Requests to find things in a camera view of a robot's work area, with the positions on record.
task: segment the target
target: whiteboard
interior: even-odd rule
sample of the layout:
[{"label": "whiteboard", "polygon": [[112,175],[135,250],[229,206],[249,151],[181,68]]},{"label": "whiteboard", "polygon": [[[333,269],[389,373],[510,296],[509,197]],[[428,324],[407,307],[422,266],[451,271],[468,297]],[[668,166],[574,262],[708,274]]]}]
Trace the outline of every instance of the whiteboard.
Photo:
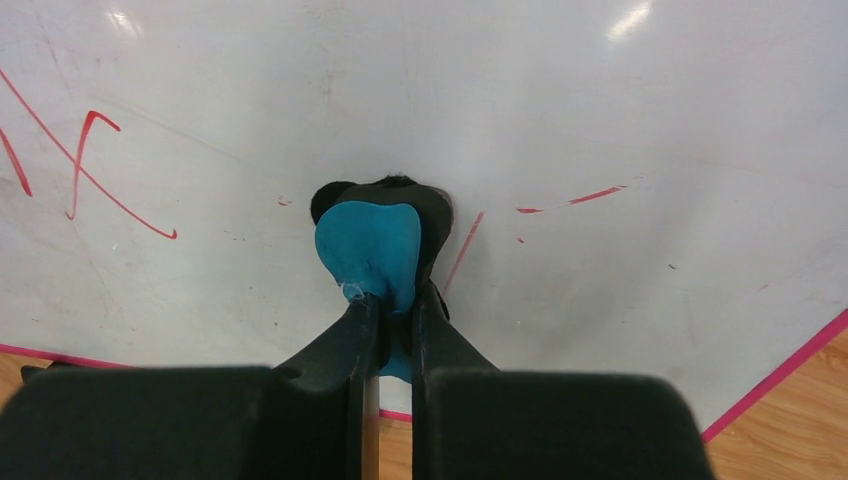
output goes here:
[{"label": "whiteboard", "polygon": [[659,375],[705,426],[845,307],[846,23],[824,0],[5,2],[0,343],[277,364],[345,308],[312,193],[403,172],[453,196],[434,280],[490,360]]}]

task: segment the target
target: pink border line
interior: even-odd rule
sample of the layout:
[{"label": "pink border line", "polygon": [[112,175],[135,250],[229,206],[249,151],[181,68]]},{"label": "pink border line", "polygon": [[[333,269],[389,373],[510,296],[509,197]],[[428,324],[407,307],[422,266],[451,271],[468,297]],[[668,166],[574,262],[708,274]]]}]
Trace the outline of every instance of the pink border line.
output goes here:
[{"label": "pink border line", "polygon": [[704,443],[709,443],[734,420],[739,418],[746,410],[751,408],[755,403],[760,401],[774,387],[778,386],[786,377],[792,374],[801,365],[809,360],[813,355],[818,353],[822,348],[827,346],[837,335],[848,329],[848,310],[837,315],[836,318],[830,321],[819,333],[815,334],[807,343],[792,354],[785,362],[780,364],[769,376],[757,384],[747,395],[742,397],[742,400],[736,402],[736,405],[730,407],[724,415],[719,417],[712,425],[710,425],[701,438]]},{"label": "pink border line", "polygon": [[23,357],[40,358],[42,360],[50,360],[53,362],[72,363],[81,367],[130,368],[128,365],[121,365],[120,363],[104,362],[103,360],[93,360],[91,358],[65,355],[62,353],[45,352],[44,350],[33,350],[31,348],[14,347],[12,345],[4,345],[2,343],[0,343],[0,352],[10,353],[12,355],[21,355]]},{"label": "pink border line", "polygon": [[[739,418],[745,411],[751,408],[755,403],[762,399],[774,387],[783,382],[786,377],[792,374],[801,365],[809,360],[813,355],[818,353],[822,348],[827,346],[840,333],[848,329],[848,310],[843,311],[836,318],[830,321],[819,333],[815,334],[807,343],[792,354],[785,362],[780,364],[769,376],[757,384],[747,395],[730,407],[724,415],[719,417],[712,425],[704,430],[701,438],[704,443],[709,443],[734,420]],[[77,357],[74,355],[64,355],[61,353],[45,352],[43,350],[34,350],[31,348],[14,347],[0,343],[0,352],[10,353],[12,355],[21,355],[24,357],[40,358],[43,360],[51,360],[54,362],[67,362],[74,365],[93,368],[128,368],[127,365],[120,363],[104,362],[102,360],[93,360],[90,358]],[[411,422],[412,415],[408,413],[394,412],[391,410],[380,409],[380,416],[392,420],[400,420],[403,422]]]}]

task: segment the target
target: red marker line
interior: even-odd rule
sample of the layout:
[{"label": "red marker line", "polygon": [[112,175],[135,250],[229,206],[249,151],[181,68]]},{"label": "red marker line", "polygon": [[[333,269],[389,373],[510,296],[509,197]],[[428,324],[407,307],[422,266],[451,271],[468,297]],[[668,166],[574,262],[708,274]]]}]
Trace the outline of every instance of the red marker line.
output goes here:
[{"label": "red marker line", "polygon": [[12,144],[9,143],[9,139],[6,137],[6,134],[3,132],[3,129],[0,128],[0,140],[3,141],[3,148],[6,149],[6,154],[9,155],[9,160],[12,162],[12,168],[15,169],[15,174],[18,176],[18,181],[21,182],[21,188],[24,189],[27,195],[32,196],[32,189],[29,188],[29,180],[26,178],[26,173],[24,173],[24,168],[21,166],[21,162],[18,160],[18,156],[15,155],[15,149],[12,148]]},{"label": "red marker line", "polygon": [[[612,188],[608,188],[606,190],[601,190],[600,192],[595,192],[591,195],[586,195],[585,197],[580,197],[580,198],[575,198],[575,199],[569,200],[568,203],[566,203],[564,205],[556,205],[556,206],[550,207],[550,208],[559,208],[559,207],[566,207],[566,206],[569,206],[569,205],[577,205],[578,203],[588,202],[590,200],[595,200],[596,198],[606,197],[607,195],[611,195],[615,192],[620,192],[620,191],[624,190],[625,188],[627,188],[627,185],[618,185],[618,186],[615,186],[615,187],[612,187]],[[518,213],[542,213],[542,212],[545,211],[545,209],[543,209],[543,208],[516,208],[515,210],[518,211]]]},{"label": "red marker line", "polygon": [[[24,99],[23,95],[21,95],[20,92],[18,92],[18,89],[15,88],[15,85],[12,83],[12,81],[9,79],[9,77],[6,76],[6,72],[4,72],[2,68],[0,68],[0,78],[3,79],[3,81],[6,83],[6,86],[9,87],[9,90],[11,90],[11,92],[18,99],[18,102],[20,102],[20,104],[26,109],[27,113],[29,113],[30,117],[32,117],[32,119],[35,120],[35,123],[37,123],[38,126],[41,128],[41,130],[47,135],[47,138],[49,138],[50,141],[52,141],[53,144],[56,145],[56,147],[59,148],[59,150],[65,155],[65,157],[67,157],[68,160],[70,160],[71,163],[74,164],[74,199],[73,199],[73,204],[71,206],[71,213],[66,212],[66,215],[68,216],[68,218],[73,219],[74,215],[76,214],[77,185],[78,185],[78,181],[79,181],[79,175],[82,174],[85,178],[88,179],[88,181],[91,182],[92,185],[94,185],[98,190],[100,190],[100,192],[103,193],[103,195],[106,195],[106,198],[111,200],[112,203],[114,203],[115,205],[118,206],[118,208],[120,208],[121,210],[126,212],[129,216],[131,216],[132,218],[137,220],[139,223],[141,223],[145,227],[149,228],[150,230],[158,233],[159,235],[162,235],[165,238],[169,238],[171,240],[177,238],[177,231],[176,230],[172,230],[171,233],[168,233],[164,230],[161,230],[161,229],[155,227],[153,224],[151,224],[147,220],[141,218],[138,214],[136,214],[132,210],[130,210],[126,205],[124,205],[120,200],[115,198],[114,195],[112,195],[108,190],[106,190],[106,188],[103,187],[103,185],[101,185],[100,182],[98,182],[94,177],[92,177],[91,174],[88,173],[88,171],[82,166],[83,148],[85,147],[85,141],[88,138],[88,133],[89,133],[89,130],[91,129],[91,125],[94,122],[94,120],[95,119],[103,120],[110,127],[115,129],[116,131],[120,131],[121,128],[115,122],[110,120],[108,117],[106,117],[102,113],[95,112],[94,110],[89,111],[88,114],[86,115],[85,122],[83,123],[83,128],[80,131],[80,140],[79,140],[79,145],[77,146],[77,157],[75,158],[73,155],[71,155],[71,153],[68,151],[68,149],[65,148],[65,146],[62,145],[61,142],[59,142],[59,140],[56,138],[56,136],[53,135],[53,132],[50,131],[50,129],[47,127],[47,125],[41,120],[41,117],[39,117],[38,114],[35,113],[35,110],[33,110],[32,107],[29,105],[29,103],[27,103],[27,101]],[[7,143],[8,143],[8,140],[5,140],[3,142],[3,144],[4,144],[3,146],[6,147]],[[9,145],[8,148],[6,148],[7,153],[9,153],[10,151],[11,151],[11,145]],[[15,157],[12,160],[13,166],[15,166],[16,161],[17,161],[17,157]],[[20,163],[18,163],[17,167],[15,168],[16,172],[18,172],[18,167],[20,167]],[[21,178],[21,174],[23,174],[23,169],[21,169],[20,172],[18,173],[19,179]],[[29,187],[29,185],[27,183],[26,187],[24,188],[24,191],[27,191],[28,187]]]},{"label": "red marker line", "polygon": [[596,198],[606,197],[607,195],[613,194],[615,192],[619,192],[623,189],[627,188],[627,185],[619,185],[617,187],[608,188],[606,190],[602,190],[600,192],[595,192],[591,195],[586,195],[585,197],[575,198],[574,200],[569,200],[569,205],[577,205],[578,203],[588,202],[590,200],[594,200]]},{"label": "red marker line", "polygon": [[471,240],[474,240],[474,235],[477,234],[477,228],[480,227],[480,222],[483,221],[483,215],[485,214],[486,212],[480,212],[477,214],[477,219],[474,220],[474,225],[471,226],[468,236],[465,237],[465,243],[462,244],[462,248],[459,250],[459,255],[456,256],[456,262],[454,262],[453,268],[451,268],[451,271],[448,274],[448,279],[445,281],[445,286],[442,288],[443,295],[447,295],[448,288],[450,288],[453,277],[456,275],[456,271],[459,270],[459,265],[462,263],[462,259],[465,258],[465,252],[468,250],[468,246],[471,245]]}]

